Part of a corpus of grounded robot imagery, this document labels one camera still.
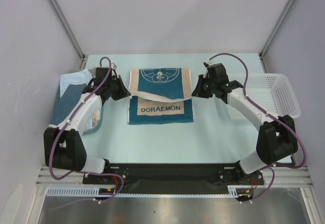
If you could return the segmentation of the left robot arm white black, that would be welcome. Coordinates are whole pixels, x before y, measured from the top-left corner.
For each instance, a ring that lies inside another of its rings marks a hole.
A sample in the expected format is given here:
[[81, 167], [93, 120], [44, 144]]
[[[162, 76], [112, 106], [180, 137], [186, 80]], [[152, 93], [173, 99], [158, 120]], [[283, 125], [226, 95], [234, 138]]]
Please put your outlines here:
[[109, 182], [112, 171], [106, 168], [108, 160], [87, 153], [82, 135], [108, 99], [117, 101], [129, 96], [121, 76], [112, 67], [98, 67], [87, 84], [69, 84], [44, 132], [45, 161], [50, 172], [57, 168], [91, 173], [98, 182]]

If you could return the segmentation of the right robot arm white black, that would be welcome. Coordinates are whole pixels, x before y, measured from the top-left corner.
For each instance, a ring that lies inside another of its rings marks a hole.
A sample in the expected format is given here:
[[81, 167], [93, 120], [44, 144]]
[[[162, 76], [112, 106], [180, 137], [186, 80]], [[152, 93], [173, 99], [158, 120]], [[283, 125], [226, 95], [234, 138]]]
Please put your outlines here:
[[273, 165], [298, 151], [295, 123], [289, 115], [279, 116], [254, 102], [247, 93], [248, 77], [244, 82], [229, 80], [223, 64], [204, 63], [206, 72], [199, 75], [193, 97], [221, 99], [248, 119], [258, 131], [256, 148], [249, 156], [236, 162], [234, 179], [246, 184], [252, 173]]

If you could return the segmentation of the teal beige Doraemon towel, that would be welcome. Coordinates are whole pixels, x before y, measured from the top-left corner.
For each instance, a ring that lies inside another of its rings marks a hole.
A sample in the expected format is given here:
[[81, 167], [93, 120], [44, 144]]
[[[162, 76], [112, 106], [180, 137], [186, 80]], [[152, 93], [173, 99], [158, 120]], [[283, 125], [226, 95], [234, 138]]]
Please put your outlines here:
[[133, 69], [128, 90], [128, 124], [194, 122], [188, 68]]

